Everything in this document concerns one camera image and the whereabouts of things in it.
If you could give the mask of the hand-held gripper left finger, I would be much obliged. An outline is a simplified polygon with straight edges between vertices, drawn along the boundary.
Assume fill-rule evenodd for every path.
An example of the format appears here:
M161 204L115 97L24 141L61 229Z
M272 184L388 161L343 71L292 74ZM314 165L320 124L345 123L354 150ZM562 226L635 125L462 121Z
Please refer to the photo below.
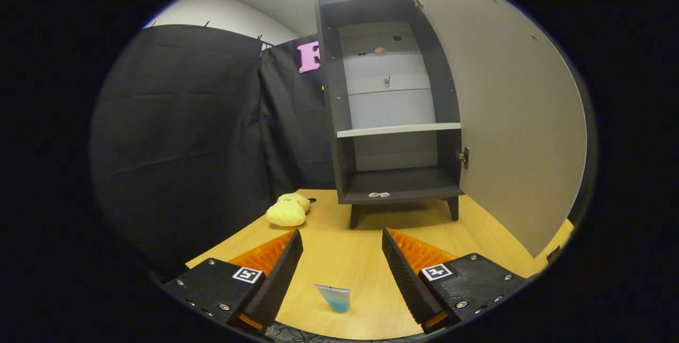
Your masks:
M275 322L303 253L298 229L227 261L206 258L163 292L218 324L263 336Z

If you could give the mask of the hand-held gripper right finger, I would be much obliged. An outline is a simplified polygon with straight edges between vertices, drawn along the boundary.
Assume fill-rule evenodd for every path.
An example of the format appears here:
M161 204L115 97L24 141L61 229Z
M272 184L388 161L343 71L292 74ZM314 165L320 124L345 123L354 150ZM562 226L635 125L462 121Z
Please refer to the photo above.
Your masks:
M424 333L480 315L531 280L479 253L454 256L385 227L381 250L404 302Z

